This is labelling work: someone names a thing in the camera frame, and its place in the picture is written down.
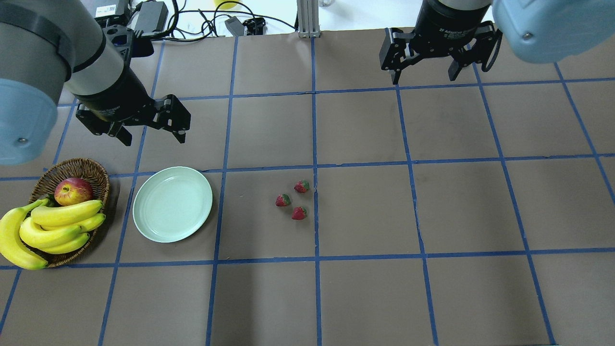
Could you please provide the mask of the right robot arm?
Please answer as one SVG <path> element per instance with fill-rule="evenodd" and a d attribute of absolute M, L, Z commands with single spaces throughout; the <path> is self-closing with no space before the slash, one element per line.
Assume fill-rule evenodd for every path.
<path fill-rule="evenodd" d="M 614 34 L 612 0 L 424 0 L 415 28 L 386 28 L 380 68 L 397 85 L 401 72 L 420 61 L 452 57 L 455 81 L 477 64 L 489 72 L 503 39 L 522 61 L 559 62 Z"/>

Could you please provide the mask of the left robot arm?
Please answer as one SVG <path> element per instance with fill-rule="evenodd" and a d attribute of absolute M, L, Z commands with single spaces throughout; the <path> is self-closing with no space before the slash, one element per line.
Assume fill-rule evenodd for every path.
<path fill-rule="evenodd" d="M 82 109 L 78 120 L 95 135 L 125 146 L 130 126 L 147 126 L 186 140 L 191 114 L 174 95 L 156 101 L 136 76 L 132 57 L 152 53 L 152 41 L 175 29 L 101 27 L 79 0 L 1 2 L 1 164 L 17 166 L 43 152 L 64 89 Z"/>

